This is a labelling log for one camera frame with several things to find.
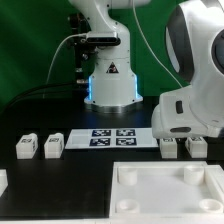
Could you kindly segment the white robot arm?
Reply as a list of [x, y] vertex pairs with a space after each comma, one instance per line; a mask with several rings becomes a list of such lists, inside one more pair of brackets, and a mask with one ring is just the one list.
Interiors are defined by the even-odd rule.
[[[89, 78], [91, 109], [121, 112], [142, 100], [130, 66], [130, 33], [110, 18], [110, 9], [134, 8], [151, 0], [68, 0], [90, 25], [81, 44], [96, 51]], [[157, 139], [224, 136], [224, 0], [187, 0], [172, 12], [166, 49], [186, 87], [160, 95], [152, 114]]]

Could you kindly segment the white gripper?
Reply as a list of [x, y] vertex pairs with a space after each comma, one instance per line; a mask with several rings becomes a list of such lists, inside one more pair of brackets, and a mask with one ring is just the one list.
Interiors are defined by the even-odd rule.
[[224, 121], [212, 116], [208, 117], [211, 123], [200, 120], [201, 112], [190, 109], [191, 97], [191, 86], [160, 95], [151, 119], [154, 138], [224, 137]]

